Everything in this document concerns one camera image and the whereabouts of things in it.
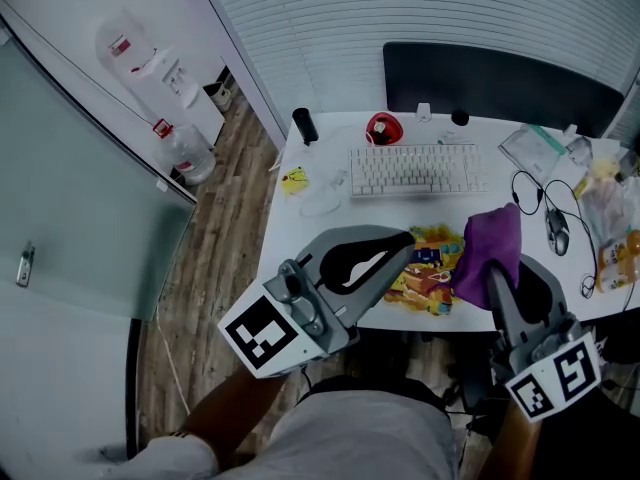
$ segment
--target desk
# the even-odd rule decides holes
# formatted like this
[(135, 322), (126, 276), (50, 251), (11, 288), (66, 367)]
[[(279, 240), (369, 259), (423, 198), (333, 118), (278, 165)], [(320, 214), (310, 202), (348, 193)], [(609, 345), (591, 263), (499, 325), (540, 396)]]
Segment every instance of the desk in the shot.
[[(374, 112), (336, 112), (313, 116), (320, 140), (306, 147), (295, 125), (292, 125), (283, 154), (280, 177), (294, 167), (302, 166), (311, 181), (307, 191), (320, 187), (334, 178), (339, 169), (348, 171), (348, 150), (364, 147), (365, 126)], [(285, 197), (280, 185), (276, 187), (269, 221), (262, 247), (258, 275), (273, 277), (280, 263), (295, 258), (300, 250), (319, 233), (333, 227), (357, 224), (378, 224), (408, 229), (410, 226), (448, 224), (454, 231), (463, 233), (468, 217), (504, 206), (512, 201), (511, 176), (514, 164), (499, 150), (498, 145), (516, 131), (519, 123), (486, 118), (471, 118), (465, 127), (458, 127), (447, 115), (434, 115), (431, 121), (421, 123), (414, 114), (394, 114), (404, 128), (404, 137), (398, 145), (433, 144), (445, 132), (454, 132), (467, 143), (480, 146), (489, 170), (488, 194), (438, 195), (423, 197), (381, 197), (370, 200), (352, 200), (349, 197), (349, 181), (338, 189), (341, 206), (328, 214), (305, 218), (299, 213), (304, 197)], [(561, 139), (557, 130), (547, 130)], [(555, 177), (560, 177), (563, 157), (556, 167)], [(535, 207), (535, 188), (524, 176), (519, 176), (516, 190), (523, 208)], [(575, 212), (575, 202), (569, 191), (557, 183), (549, 189), (549, 195), (562, 209)], [(593, 274), (593, 260), (588, 238), (582, 225), (567, 217), (570, 229), (569, 249), (565, 256), (556, 256), (549, 248), (544, 211), (534, 216), (522, 215), (522, 252), (538, 260), (549, 269), (562, 284), (567, 305), (580, 320), (590, 320), (622, 310), (628, 296), (627, 289), (607, 294), (595, 292), (591, 299), (580, 294), (580, 282), (585, 274)], [(640, 305), (640, 290), (636, 290), (630, 308)], [(359, 327), (430, 332), (478, 332), (495, 330), (491, 312), (484, 311), (464, 301), (456, 301), (451, 315), (434, 316), (427, 312), (414, 312), (401, 305), (381, 300), (358, 322)]]

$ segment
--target person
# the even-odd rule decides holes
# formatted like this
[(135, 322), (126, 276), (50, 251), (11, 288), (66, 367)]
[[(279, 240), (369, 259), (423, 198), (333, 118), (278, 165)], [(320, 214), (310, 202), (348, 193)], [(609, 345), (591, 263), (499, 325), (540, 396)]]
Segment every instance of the person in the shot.
[[(286, 380), (256, 379), (241, 367), (195, 407), (177, 433), (151, 440), (143, 452), (104, 478), (457, 478), (454, 433), (442, 399), (423, 383), (405, 378), (406, 368), (399, 376), (389, 373), (392, 368), (381, 373), (379, 360), (369, 363), (369, 373), (361, 369), (364, 375), (337, 376), (313, 386), (278, 422), (266, 449), (230, 469), (234, 451)], [(529, 478), (539, 431), (511, 402), (480, 479)]]

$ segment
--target water bottle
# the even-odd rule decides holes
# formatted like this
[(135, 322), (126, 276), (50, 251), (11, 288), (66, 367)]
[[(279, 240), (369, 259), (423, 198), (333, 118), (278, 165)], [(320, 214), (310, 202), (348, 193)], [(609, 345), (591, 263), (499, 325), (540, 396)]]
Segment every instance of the water bottle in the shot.
[(162, 140), (165, 153), (173, 166), (184, 176), (187, 185), (199, 185), (207, 180), (216, 161), (194, 126), (174, 127), (160, 119), (153, 131)]

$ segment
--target human arm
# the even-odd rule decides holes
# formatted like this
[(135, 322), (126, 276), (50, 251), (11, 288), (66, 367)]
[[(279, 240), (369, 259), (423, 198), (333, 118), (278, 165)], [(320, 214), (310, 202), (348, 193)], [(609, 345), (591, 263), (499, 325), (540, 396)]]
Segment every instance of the human arm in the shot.
[(223, 462), (264, 417), (286, 378), (256, 379), (241, 366), (196, 405), (180, 430), (206, 441)]
[(103, 478), (212, 478), (269, 410), (285, 380), (256, 379), (241, 367), (196, 405), (176, 435), (152, 439)]
[(478, 480), (526, 480), (531, 477), (541, 423), (529, 423), (511, 400), (495, 444)]

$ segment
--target small white device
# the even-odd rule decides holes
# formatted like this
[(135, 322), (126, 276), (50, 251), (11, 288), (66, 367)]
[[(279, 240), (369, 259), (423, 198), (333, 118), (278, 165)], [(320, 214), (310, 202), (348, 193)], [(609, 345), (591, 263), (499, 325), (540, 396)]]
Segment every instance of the small white device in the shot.
[(562, 132), (563, 137), (567, 137), (573, 139), (576, 136), (576, 132), (578, 131), (578, 126), (575, 124), (570, 124), (567, 128)]
[(428, 103), (418, 103), (418, 110), (416, 110), (416, 117), (418, 121), (426, 123), (431, 121), (431, 105)]
[(488, 192), (475, 144), (378, 146), (349, 151), (351, 196)]

